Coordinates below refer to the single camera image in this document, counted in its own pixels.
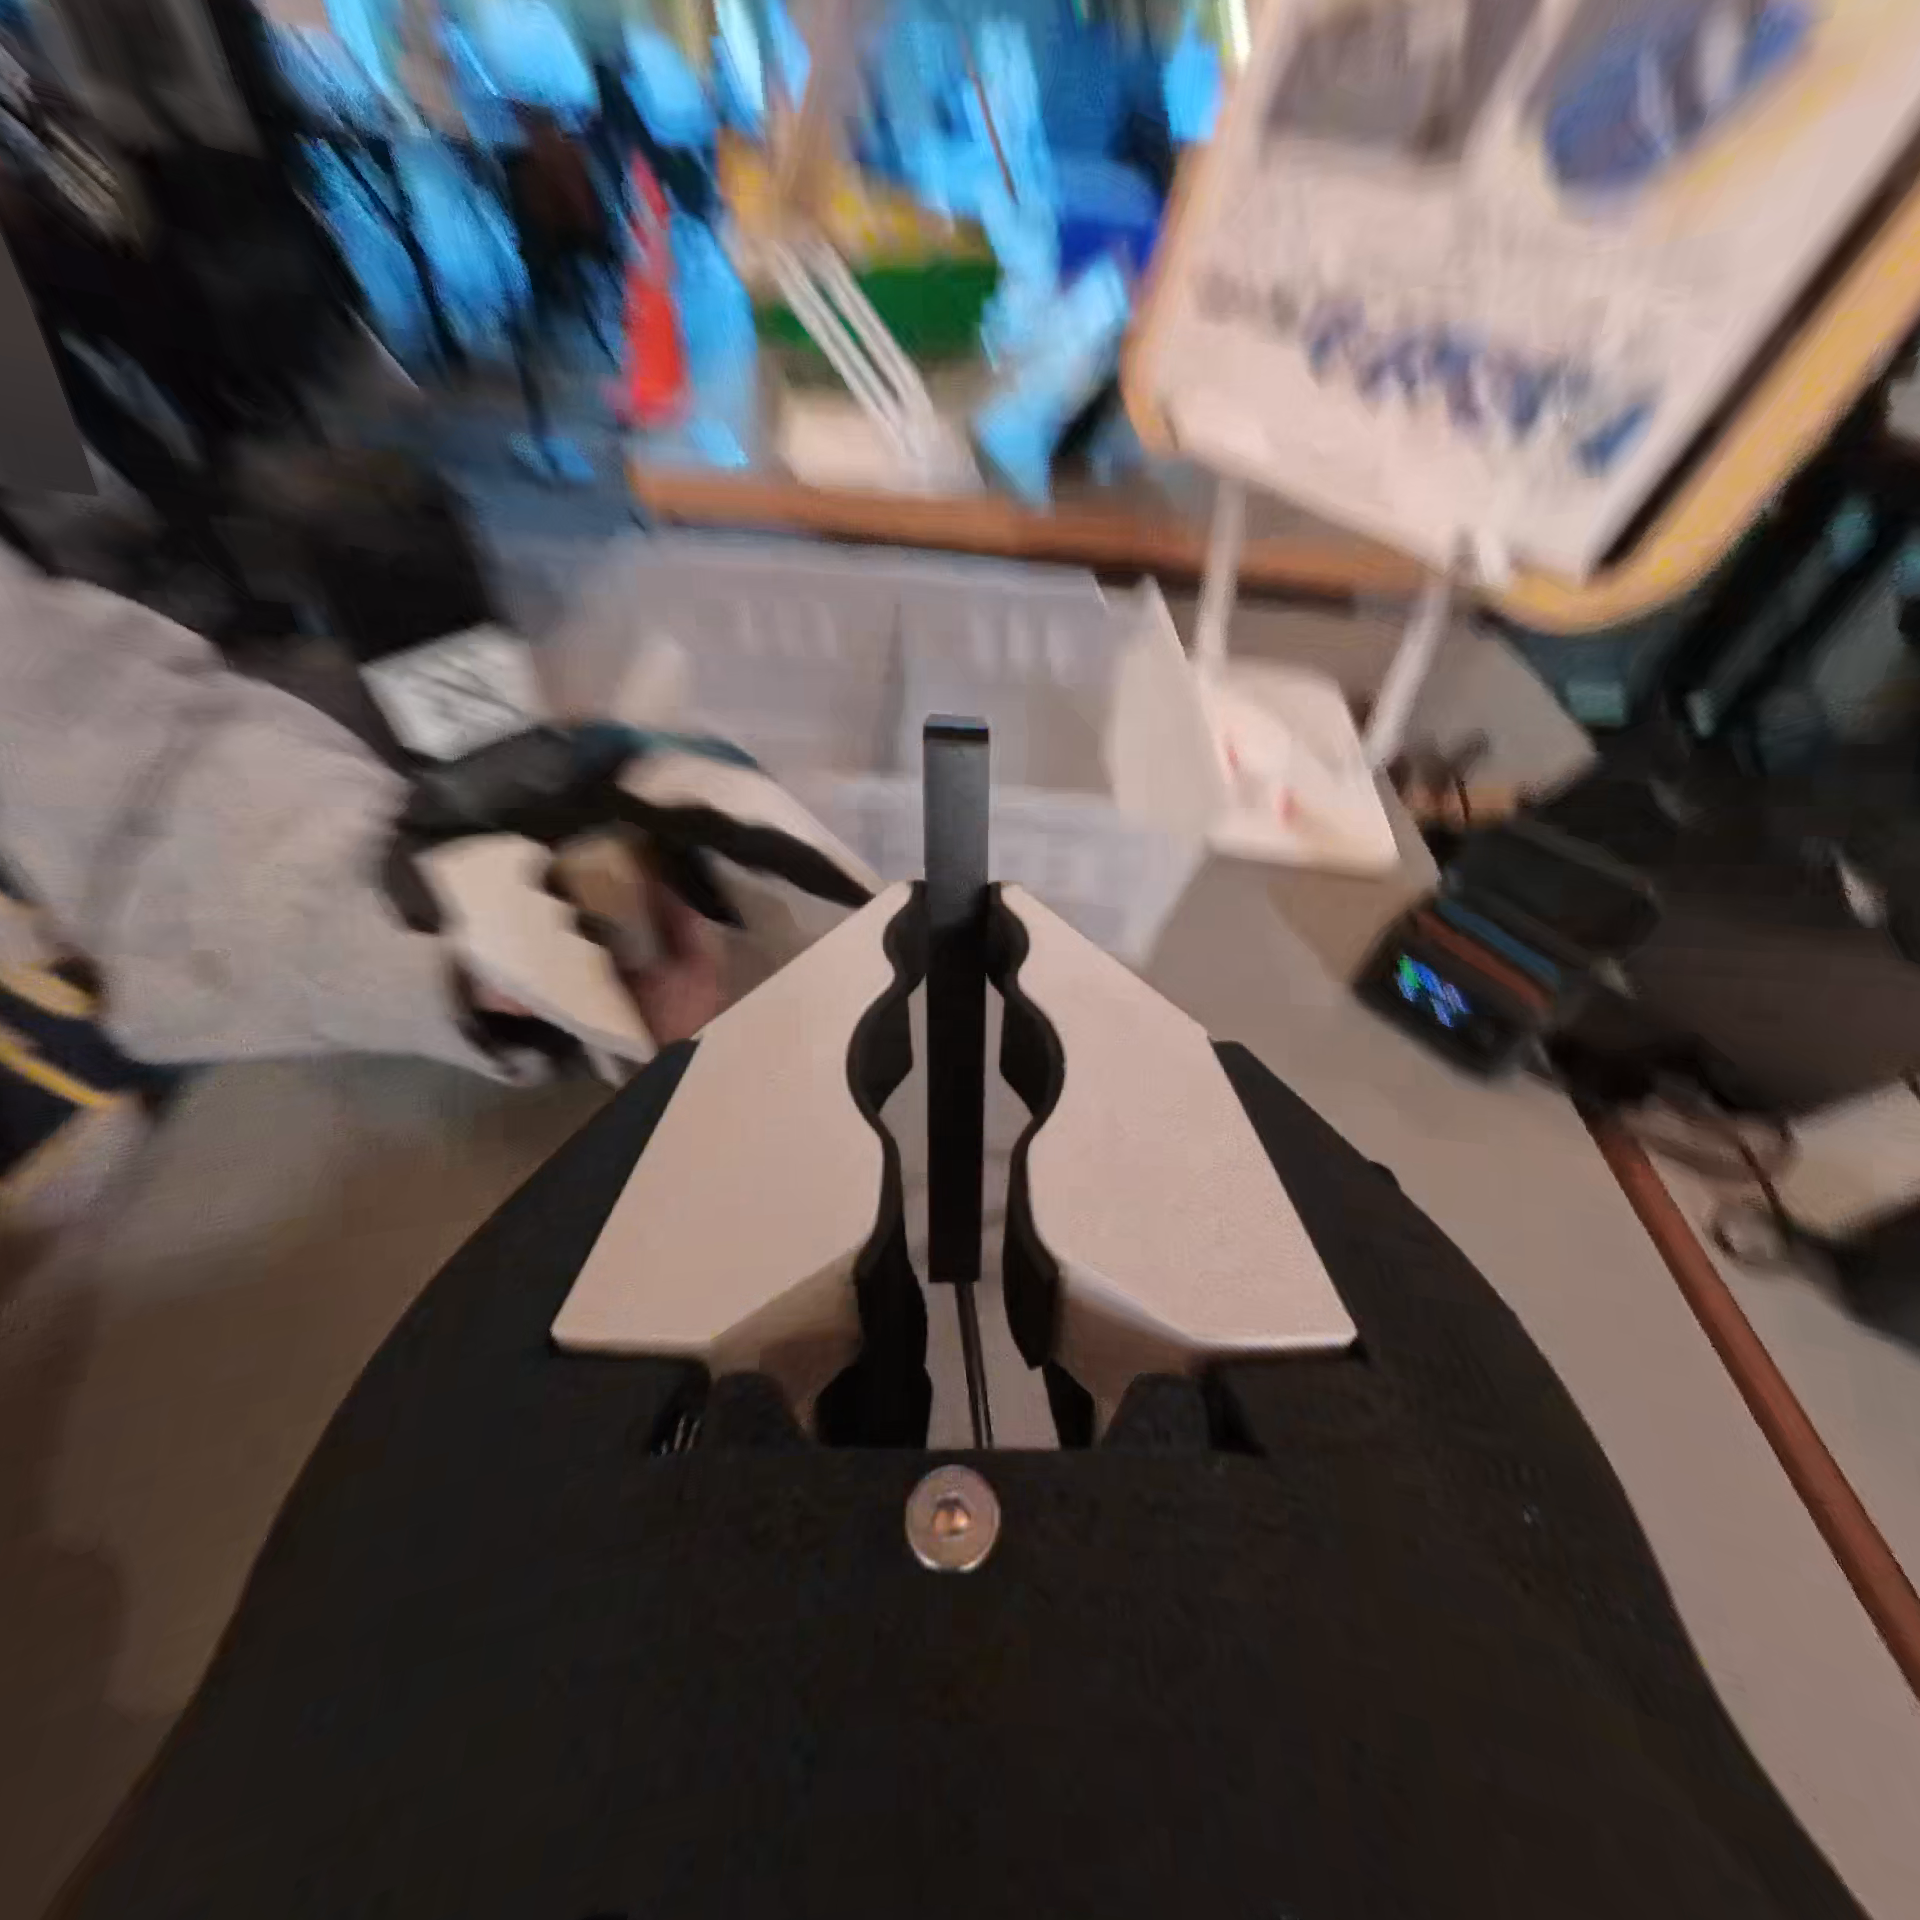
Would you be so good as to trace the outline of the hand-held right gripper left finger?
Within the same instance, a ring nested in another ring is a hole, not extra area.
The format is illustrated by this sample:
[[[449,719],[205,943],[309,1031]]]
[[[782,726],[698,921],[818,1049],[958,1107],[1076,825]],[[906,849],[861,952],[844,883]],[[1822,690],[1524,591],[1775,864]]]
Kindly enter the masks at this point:
[[[694,1042],[553,1345],[766,1377],[817,1427],[929,1424],[929,1313],[885,1110],[924,893],[886,887]]]

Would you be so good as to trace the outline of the black device with screen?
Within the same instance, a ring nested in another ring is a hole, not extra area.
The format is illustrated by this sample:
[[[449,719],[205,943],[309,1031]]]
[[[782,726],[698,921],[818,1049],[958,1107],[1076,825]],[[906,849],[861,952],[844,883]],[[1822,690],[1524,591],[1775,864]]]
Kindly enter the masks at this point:
[[[1351,992],[1445,1065],[1498,1081],[1545,1055],[1661,913],[1642,871],[1514,819],[1455,841],[1428,897],[1364,953]]]

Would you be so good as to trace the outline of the black slim usb hub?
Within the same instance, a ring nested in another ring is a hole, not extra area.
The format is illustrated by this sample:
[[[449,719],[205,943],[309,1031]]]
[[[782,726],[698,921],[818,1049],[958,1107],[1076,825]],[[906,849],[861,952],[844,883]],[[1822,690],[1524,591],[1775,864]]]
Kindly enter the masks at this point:
[[[981,1266],[988,1077],[993,736],[970,715],[924,728],[929,1277]]]

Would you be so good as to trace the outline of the white box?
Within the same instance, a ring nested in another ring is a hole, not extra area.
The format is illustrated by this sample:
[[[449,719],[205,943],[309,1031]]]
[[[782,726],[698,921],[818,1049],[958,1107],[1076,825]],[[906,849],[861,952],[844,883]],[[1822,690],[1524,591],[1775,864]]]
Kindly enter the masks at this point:
[[[1162,591],[1127,607],[1101,765],[1115,806],[1206,853],[1354,879],[1401,859],[1346,698],[1294,664],[1206,664]]]

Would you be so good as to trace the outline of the person's left hand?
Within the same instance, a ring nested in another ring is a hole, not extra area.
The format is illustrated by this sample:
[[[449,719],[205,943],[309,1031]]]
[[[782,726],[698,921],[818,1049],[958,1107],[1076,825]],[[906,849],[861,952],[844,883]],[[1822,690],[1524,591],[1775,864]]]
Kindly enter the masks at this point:
[[[731,1003],[727,931],[644,873],[603,950],[657,1049],[698,1040]]]

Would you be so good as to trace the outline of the framed sign board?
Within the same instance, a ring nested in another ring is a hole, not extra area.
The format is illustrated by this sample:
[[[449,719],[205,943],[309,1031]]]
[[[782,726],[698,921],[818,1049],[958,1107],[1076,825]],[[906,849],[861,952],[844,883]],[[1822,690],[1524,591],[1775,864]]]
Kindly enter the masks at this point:
[[[1269,5],[1121,389],[1148,447],[1589,633],[1916,333],[1918,8]]]

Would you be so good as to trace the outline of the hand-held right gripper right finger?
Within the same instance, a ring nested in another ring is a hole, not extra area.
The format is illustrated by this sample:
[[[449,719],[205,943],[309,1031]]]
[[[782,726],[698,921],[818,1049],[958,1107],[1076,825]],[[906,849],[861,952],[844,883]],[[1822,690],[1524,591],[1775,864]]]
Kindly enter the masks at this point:
[[[993,901],[1001,1302],[1058,1424],[1135,1382],[1351,1354],[1358,1331],[1201,1023],[1029,890]]]

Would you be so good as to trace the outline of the clear plastic bin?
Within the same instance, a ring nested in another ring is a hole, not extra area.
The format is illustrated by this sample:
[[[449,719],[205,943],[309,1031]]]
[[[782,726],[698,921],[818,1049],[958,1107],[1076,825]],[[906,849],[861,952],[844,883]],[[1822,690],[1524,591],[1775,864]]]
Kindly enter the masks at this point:
[[[1140,970],[1205,863],[1210,731],[1158,587],[703,537],[614,551],[538,646],[572,715],[721,736],[879,881],[924,873],[922,731],[993,736],[989,879]]]

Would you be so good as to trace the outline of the person's left forearm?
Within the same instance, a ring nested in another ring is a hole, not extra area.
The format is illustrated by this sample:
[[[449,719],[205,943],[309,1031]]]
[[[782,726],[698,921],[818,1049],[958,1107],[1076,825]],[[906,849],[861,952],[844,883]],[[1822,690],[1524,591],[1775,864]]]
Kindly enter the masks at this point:
[[[149,1065],[412,1058],[518,1083],[389,890],[405,783],[172,621],[3,559],[5,871]]]

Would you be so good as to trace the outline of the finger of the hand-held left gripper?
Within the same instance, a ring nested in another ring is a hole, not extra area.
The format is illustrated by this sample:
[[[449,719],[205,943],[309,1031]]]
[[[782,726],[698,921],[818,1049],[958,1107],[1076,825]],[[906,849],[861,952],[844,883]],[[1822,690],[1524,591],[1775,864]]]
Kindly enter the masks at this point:
[[[737,911],[721,867],[841,909],[879,893],[873,870],[753,761],[630,757],[614,775],[614,816],[698,911]]]

